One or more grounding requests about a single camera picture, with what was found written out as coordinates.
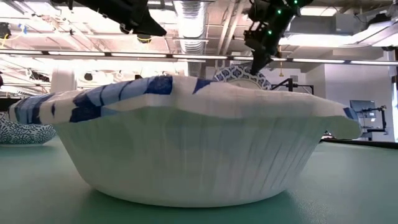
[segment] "computer monitor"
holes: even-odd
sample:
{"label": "computer monitor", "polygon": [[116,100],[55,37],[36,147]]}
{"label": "computer monitor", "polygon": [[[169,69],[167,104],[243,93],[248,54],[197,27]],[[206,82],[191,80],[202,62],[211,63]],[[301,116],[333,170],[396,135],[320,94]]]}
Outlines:
{"label": "computer monitor", "polygon": [[376,108],[373,100],[350,100],[349,106],[356,112],[359,118],[376,118],[376,111],[362,112],[362,110]]}

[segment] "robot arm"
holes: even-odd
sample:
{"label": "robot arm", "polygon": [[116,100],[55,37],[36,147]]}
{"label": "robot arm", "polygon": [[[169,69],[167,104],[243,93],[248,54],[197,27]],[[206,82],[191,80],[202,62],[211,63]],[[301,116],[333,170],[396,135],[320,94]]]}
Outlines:
{"label": "robot arm", "polygon": [[281,57],[279,40],[290,22],[300,16],[300,9],[313,0],[251,0],[249,18],[253,21],[244,31],[244,44],[252,49],[252,75],[272,62],[271,57]]}
{"label": "robot arm", "polygon": [[149,14],[148,0],[52,0],[66,3],[72,10],[73,2],[78,2],[120,24],[120,30],[129,34],[166,35],[163,29]]}

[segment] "paper bowl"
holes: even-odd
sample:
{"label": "paper bowl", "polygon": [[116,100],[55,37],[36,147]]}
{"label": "paper bowl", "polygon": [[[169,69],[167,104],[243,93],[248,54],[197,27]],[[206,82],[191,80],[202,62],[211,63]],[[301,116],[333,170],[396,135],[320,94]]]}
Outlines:
{"label": "paper bowl", "polygon": [[0,146],[39,146],[54,136],[51,125],[19,124],[0,113]]}
{"label": "paper bowl", "polygon": [[221,207],[277,195],[325,130],[357,138],[352,109],[308,94],[154,77],[11,106],[21,123],[53,124],[83,179],[132,202]]}
{"label": "paper bowl", "polygon": [[271,90],[271,83],[266,76],[258,72],[256,75],[250,74],[248,65],[231,65],[222,68],[213,77],[218,82],[228,82],[243,88]]}

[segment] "ridged bowl side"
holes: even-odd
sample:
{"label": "ridged bowl side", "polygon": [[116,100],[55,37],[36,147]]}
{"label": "ridged bowl side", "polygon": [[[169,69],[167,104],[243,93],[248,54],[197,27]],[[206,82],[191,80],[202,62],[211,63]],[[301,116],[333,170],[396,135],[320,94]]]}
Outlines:
{"label": "ridged bowl side", "polygon": [[337,119],[225,119],[143,108],[55,129],[83,179],[105,194],[221,207],[285,190]]}

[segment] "table surface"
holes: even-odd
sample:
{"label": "table surface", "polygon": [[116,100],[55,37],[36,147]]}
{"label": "table surface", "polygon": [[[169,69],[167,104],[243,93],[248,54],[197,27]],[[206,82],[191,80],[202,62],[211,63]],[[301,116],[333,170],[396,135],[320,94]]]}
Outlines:
{"label": "table surface", "polygon": [[0,223],[397,223],[398,151],[320,144],[281,194],[225,208],[127,202],[86,184],[59,139],[0,147]]}

